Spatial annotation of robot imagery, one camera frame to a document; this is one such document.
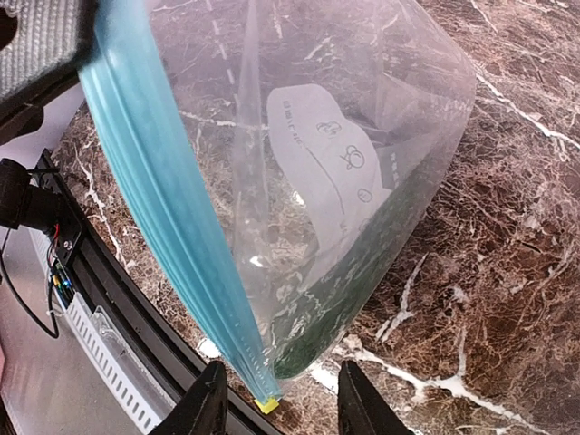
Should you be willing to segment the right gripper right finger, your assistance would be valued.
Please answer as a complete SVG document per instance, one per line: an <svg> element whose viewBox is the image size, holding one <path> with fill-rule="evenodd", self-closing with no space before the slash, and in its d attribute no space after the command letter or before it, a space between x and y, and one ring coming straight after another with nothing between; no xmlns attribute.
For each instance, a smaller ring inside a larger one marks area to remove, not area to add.
<svg viewBox="0 0 580 435"><path fill-rule="evenodd" d="M338 430L344 434L411 435L355 361L342 362L338 376Z"/></svg>

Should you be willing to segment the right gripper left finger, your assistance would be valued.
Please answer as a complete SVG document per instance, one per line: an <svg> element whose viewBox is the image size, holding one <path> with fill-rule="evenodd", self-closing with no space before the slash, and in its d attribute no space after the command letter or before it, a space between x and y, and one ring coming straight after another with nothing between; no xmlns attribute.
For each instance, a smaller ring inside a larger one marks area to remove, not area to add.
<svg viewBox="0 0 580 435"><path fill-rule="evenodd" d="M150 435L225 434L226 420L226 368L222 362L212 361Z"/></svg>

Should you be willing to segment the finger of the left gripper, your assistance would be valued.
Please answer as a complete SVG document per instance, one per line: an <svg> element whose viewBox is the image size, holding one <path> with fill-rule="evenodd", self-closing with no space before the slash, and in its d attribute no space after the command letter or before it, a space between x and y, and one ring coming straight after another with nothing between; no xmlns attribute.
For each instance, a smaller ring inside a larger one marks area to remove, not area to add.
<svg viewBox="0 0 580 435"><path fill-rule="evenodd" d="M1 130L36 131L44 107L78 82L96 1L1 3Z"/></svg>

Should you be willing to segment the clear zip top bag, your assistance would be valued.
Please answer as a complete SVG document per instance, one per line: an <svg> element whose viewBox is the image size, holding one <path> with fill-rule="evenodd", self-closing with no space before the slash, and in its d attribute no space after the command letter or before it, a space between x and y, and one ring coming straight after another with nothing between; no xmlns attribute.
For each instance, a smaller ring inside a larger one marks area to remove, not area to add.
<svg viewBox="0 0 580 435"><path fill-rule="evenodd" d="M273 320L407 179L437 185L475 98L416 1L102 1L80 72L180 301L261 406Z"/></svg>

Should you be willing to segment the black front rail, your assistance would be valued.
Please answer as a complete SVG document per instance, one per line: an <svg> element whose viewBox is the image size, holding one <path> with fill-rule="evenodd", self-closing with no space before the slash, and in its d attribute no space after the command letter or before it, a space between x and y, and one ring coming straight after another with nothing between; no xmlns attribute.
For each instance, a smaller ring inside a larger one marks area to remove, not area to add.
<svg viewBox="0 0 580 435"><path fill-rule="evenodd" d="M54 248L73 289L91 309L104 309L176 406L206 363L172 329L114 258L66 186L49 150L43 150L36 167L41 170L35 178L38 185L62 201L63 214Z"/></svg>

